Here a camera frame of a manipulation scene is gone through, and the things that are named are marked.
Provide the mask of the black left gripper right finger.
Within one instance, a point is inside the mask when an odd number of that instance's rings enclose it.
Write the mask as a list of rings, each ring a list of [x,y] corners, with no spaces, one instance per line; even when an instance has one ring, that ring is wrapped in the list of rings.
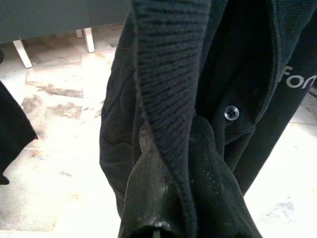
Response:
[[[199,238],[259,238],[240,187],[215,147],[214,133],[201,116],[190,133],[190,186]]]

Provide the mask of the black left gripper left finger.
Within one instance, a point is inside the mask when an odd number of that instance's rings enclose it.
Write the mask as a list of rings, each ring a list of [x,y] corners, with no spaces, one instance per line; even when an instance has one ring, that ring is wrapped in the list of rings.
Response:
[[[148,126],[139,129],[141,155],[129,176],[118,236],[120,238],[190,238],[182,193],[161,159]]]

